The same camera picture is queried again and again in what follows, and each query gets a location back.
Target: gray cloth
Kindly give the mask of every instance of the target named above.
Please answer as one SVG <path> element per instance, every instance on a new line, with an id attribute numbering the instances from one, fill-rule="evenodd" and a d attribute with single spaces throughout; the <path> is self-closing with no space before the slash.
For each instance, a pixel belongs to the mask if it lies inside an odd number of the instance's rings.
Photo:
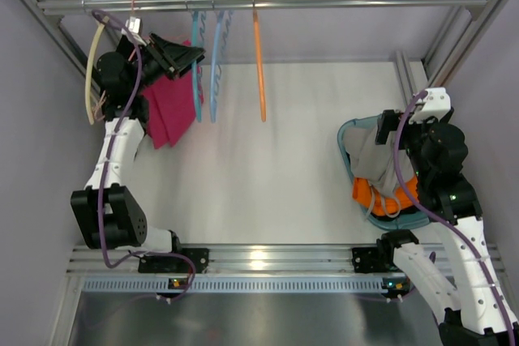
<path id="1" fill-rule="evenodd" d="M 376 145 L 376 131 L 376 127 L 363 129 L 351 126 L 345 129 L 342 142 L 346 152 L 350 155 L 351 172 L 355 177 L 366 178 L 370 186 L 378 190 L 382 196 L 395 199 L 400 204 L 395 196 L 395 190 L 398 189 L 399 184 L 392 157 L 395 133 L 390 133 L 385 145 Z M 411 161 L 403 150 L 398 152 L 398 158 L 404 181 L 408 182 L 414 175 Z M 386 215 L 394 217 L 398 216 L 398 213 L 389 215 L 386 212 Z"/>

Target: orange hanger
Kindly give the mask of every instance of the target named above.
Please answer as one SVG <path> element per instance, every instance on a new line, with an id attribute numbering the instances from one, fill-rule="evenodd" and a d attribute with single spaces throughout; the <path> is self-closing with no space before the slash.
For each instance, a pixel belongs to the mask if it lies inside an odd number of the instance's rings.
<path id="1" fill-rule="evenodd" d="M 261 121 L 267 121 L 267 107 L 265 103 L 265 86 L 263 81 L 263 59 L 261 56 L 261 35 L 260 22 L 258 21 L 258 11 L 252 0 L 252 19 L 254 20 L 254 38 L 256 44 L 256 65 L 258 66 L 258 87 L 259 87 L 259 106 L 261 108 Z"/>

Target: gray floor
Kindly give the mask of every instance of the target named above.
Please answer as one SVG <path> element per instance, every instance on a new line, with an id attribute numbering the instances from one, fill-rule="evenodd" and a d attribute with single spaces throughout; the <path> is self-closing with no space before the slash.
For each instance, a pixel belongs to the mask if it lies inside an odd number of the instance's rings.
<path id="1" fill-rule="evenodd" d="M 84 293 L 70 346 L 441 345 L 418 294 L 397 304 L 333 294 L 194 294 L 172 305 L 154 298 L 125 304 L 133 296 Z"/>

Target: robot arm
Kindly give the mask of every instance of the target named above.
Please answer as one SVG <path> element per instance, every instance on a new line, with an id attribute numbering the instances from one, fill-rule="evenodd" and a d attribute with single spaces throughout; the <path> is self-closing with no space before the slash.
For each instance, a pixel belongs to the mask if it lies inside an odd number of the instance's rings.
<path id="1" fill-rule="evenodd" d="M 517 317 L 504 299 L 488 254 L 474 188 L 461 174 L 468 149 L 463 133 L 448 124 L 452 113 L 445 89 L 428 89 L 427 97 L 418 101 L 414 114 L 404 125 L 399 148 L 406 150 L 417 173 L 420 203 L 468 237 L 481 258 L 476 258 L 447 225 L 434 223 L 452 265 L 454 287 L 424 254 L 411 231 L 385 233 L 377 246 L 384 262 L 402 270 L 431 307 L 444 344 L 510 344 L 507 323 L 493 288 L 519 340 Z M 399 113 L 384 111 L 379 120 L 377 143 L 386 142 L 388 132 L 397 128 L 399 120 Z M 493 284 L 487 281 L 481 262 L 486 265 Z"/>
<path id="2" fill-rule="evenodd" d="M 204 58 L 204 49 L 174 44 L 155 34 L 143 40 L 139 36 L 140 21 L 133 17 L 127 22 L 127 27 L 140 43 L 143 77 L 139 90 L 151 85 L 162 75 L 169 79 L 180 77 L 190 70 L 194 61 L 199 62 Z M 136 61 L 129 59 L 133 48 L 133 44 L 123 35 L 117 49 L 103 54 L 97 61 L 101 92 L 106 95 L 103 105 L 105 138 L 94 172 L 85 187 L 72 194 L 71 206 L 85 243 L 91 249 L 101 248 L 97 197 L 102 186 L 102 213 L 108 249 L 134 246 L 153 252 L 178 252 L 180 249 L 176 234 L 149 226 L 146 215 L 126 187 L 148 121 L 148 106 L 142 96 L 137 96 L 127 115 L 121 117 L 137 74 Z M 107 170 L 102 182 L 105 163 Z"/>

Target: orange cloth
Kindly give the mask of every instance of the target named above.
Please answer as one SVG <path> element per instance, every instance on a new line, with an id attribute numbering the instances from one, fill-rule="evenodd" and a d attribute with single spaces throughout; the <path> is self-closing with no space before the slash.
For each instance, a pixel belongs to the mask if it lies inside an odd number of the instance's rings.
<path id="1" fill-rule="evenodd" d="M 418 192 L 416 191 L 416 185 L 418 184 L 418 179 L 416 176 L 411 178 L 407 183 L 407 188 L 413 194 L 413 196 L 417 199 Z M 377 216 L 386 216 L 384 209 L 382 208 L 382 201 L 380 199 L 380 194 L 378 190 L 373 188 L 373 193 L 375 194 L 375 205 L 371 210 Z M 405 210 L 407 207 L 411 207 L 413 204 L 404 193 L 402 188 L 398 188 L 395 192 L 397 199 L 400 201 L 401 210 Z M 369 208 L 371 204 L 371 188 L 367 179 L 354 177 L 354 191 L 352 194 L 353 198 L 360 204 L 362 204 L 365 208 Z M 386 202 L 386 210 L 388 213 L 394 214 L 398 211 L 398 204 L 395 200 L 391 198 L 385 198 Z"/>

